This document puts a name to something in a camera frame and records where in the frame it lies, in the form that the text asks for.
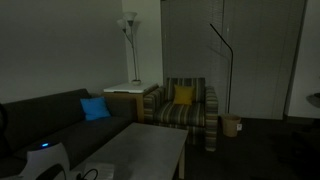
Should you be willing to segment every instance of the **arc floor lamp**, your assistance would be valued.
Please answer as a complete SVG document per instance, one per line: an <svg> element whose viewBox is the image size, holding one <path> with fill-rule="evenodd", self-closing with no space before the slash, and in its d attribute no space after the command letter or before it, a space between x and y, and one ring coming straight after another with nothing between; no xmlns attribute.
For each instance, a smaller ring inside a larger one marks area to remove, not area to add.
<svg viewBox="0 0 320 180"><path fill-rule="evenodd" d="M125 34L125 36L128 39L128 41L130 42L131 48L132 48L133 65L134 65L134 76L135 76L135 79L132 80L132 84L133 85L140 85L141 84L141 80L139 78L139 69L137 67L137 62L136 62L136 53L135 53L133 31L132 31L134 18L136 16L137 16L136 12L125 12L123 14L123 18L117 20L117 23L118 23L119 27L122 29L122 31Z"/></svg>
<svg viewBox="0 0 320 180"><path fill-rule="evenodd" d="M210 26L212 27L212 29L217 33L217 35L219 36L219 38L224 42L225 45L227 45L227 47L230 49L231 51L231 60L230 60L230 71L229 71L229 82L228 82L228 106L227 106L227 112L230 112L230 97L231 97L231 82L232 82L232 68L233 68L233 50L232 48L229 46L229 44L224 40L224 38L219 34L219 32L217 31L217 29L210 24Z"/></svg>

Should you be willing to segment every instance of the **yellow pillow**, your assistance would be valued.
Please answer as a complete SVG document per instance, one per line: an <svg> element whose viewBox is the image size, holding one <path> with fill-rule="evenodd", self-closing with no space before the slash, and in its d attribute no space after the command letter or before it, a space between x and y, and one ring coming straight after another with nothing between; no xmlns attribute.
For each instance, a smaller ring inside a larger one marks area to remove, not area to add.
<svg viewBox="0 0 320 180"><path fill-rule="evenodd" d="M175 96L173 104L192 105L194 99L194 87L174 85Z"/></svg>

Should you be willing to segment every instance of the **white side table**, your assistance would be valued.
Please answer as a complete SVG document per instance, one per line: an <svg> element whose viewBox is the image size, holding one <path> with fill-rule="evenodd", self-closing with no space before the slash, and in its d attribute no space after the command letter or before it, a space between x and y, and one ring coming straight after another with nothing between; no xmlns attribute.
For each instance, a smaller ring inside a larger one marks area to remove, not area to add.
<svg viewBox="0 0 320 180"><path fill-rule="evenodd" d="M103 90L106 98L134 98L137 103L138 122L144 122L143 97L158 87L156 83L141 83L134 86L131 83L123 83Z"/></svg>

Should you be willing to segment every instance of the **armchair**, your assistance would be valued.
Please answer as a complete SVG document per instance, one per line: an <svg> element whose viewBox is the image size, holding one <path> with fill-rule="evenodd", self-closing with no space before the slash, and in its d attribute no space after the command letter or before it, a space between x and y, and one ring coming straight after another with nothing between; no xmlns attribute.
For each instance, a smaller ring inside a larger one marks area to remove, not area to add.
<svg viewBox="0 0 320 180"><path fill-rule="evenodd" d="M174 85L194 87L192 105L173 103ZM188 143L204 142L207 151L215 151L218 99L214 88L205 86L205 78L167 78L165 87L150 92L143 101L146 123L186 129L189 131Z"/></svg>

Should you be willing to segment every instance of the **blue light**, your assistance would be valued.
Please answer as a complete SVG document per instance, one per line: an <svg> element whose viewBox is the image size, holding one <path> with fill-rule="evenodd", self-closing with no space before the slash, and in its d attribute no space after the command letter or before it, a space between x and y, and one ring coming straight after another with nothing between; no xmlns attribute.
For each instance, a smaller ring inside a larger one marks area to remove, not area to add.
<svg viewBox="0 0 320 180"><path fill-rule="evenodd" d="M49 146L49 143L43 143L43 144L41 144L41 147L47 147L47 146Z"/></svg>

